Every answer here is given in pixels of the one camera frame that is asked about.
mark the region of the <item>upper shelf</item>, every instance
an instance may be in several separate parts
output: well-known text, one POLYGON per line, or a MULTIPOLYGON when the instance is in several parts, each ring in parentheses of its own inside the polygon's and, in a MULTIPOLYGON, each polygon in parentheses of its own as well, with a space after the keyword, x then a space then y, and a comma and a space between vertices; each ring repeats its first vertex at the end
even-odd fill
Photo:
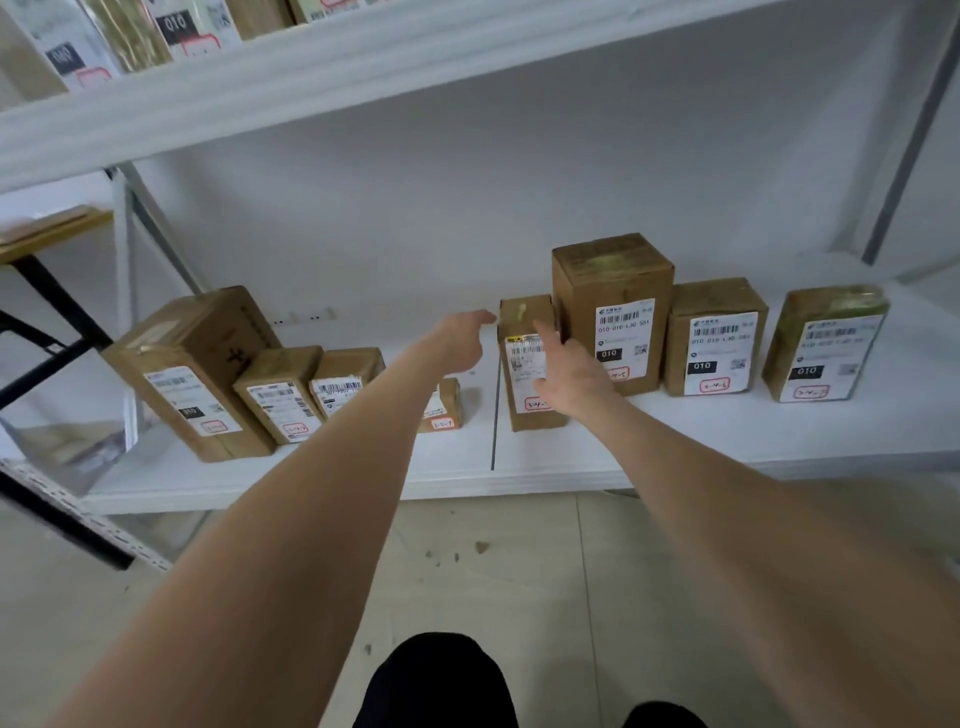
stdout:
POLYGON ((782 0, 396 0, 0 114, 0 192, 782 0))

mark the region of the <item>hand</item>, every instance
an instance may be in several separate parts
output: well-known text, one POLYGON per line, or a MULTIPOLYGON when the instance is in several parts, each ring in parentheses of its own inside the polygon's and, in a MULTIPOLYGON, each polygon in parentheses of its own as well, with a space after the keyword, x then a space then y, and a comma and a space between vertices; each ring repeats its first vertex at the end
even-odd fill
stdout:
POLYGON ((565 344, 552 327, 534 322, 546 353, 546 379, 537 379, 537 394, 558 412, 579 419, 591 401, 616 397, 613 382, 599 361, 576 339, 565 344))
POLYGON ((439 368, 440 376, 465 372, 480 361, 480 327, 493 324, 496 316, 483 309, 444 316, 418 346, 439 368))

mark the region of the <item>qr code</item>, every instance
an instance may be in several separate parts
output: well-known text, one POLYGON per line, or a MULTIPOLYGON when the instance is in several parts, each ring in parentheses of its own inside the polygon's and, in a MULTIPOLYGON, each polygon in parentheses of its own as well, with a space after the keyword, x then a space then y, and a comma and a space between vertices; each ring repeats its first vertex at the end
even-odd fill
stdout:
POLYGON ((210 15, 210 22, 218 31, 233 27, 233 21, 230 20, 230 11, 227 10, 227 6, 223 3, 207 5, 206 11, 210 15))

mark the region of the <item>shelf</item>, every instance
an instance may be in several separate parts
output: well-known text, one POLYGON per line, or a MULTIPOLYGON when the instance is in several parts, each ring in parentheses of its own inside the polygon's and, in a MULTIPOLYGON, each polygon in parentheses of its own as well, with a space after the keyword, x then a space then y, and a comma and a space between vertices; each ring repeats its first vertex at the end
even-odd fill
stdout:
MULTIPOLYGON (((340 321, 283 326, 276 332, 283 345, 289 347, 379 346, 389 365, 407 344, 426 333, 440 315, 429 306, 415 309, 411 312, 398 306, 389 315, 380 310, 378 316, 368 315, 365 310, 354 311, 340 321), (356 321, 364 323, 357 326, 352 323, 356 321)), ((455 492, 460 482, 483 480, 491 475, 499 368, 493 327, 485 329, 483 345, 479 364, 457 375, 466 414, 463 429, 417 436, 404 497, 455 492)), ((270 457, 206 464, 172 430, 158 425, 141 436, 136 446, 90 490, 84 503, 100 514, 227 508, 294 447, 278 448, 270 457)), ((371 443, 371 452, 375 450, 376 445, 371 443)))
MULTIPOLYGON (((711 266, 683 279, 747 276, 770 304, 760 361, 784 294, 812 285, 876 281, 845 254, 805 255, 793 265, 711 266)), ((960 469, 960 319, 895 283, 892 305, 847 401, 778 404, 759 379, 744 394, 672 398, 637 395, 640 409, 680 432, 774 477, 886 475, 960 469)), ((502 392, 496 438, 496 490, 535 493, 626 488, 612 456, 582 426, 514 433, 502 392)))
POLYGON ((393 0, 0 114, 0 192, 782 0, 393 0))

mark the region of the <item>right hand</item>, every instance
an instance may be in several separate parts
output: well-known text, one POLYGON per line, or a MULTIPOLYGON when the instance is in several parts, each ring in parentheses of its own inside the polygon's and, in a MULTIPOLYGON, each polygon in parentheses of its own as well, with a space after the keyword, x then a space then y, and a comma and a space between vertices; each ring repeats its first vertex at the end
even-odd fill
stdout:
POLYGON ((583 344, 560 334, 540 321, 534 328, 546 353, 546 379, 537 379, 534 388, 541 399, 558 412, 579 419, 593 400, 616 397, 613 382, 603 365, 589 355, 583 344))

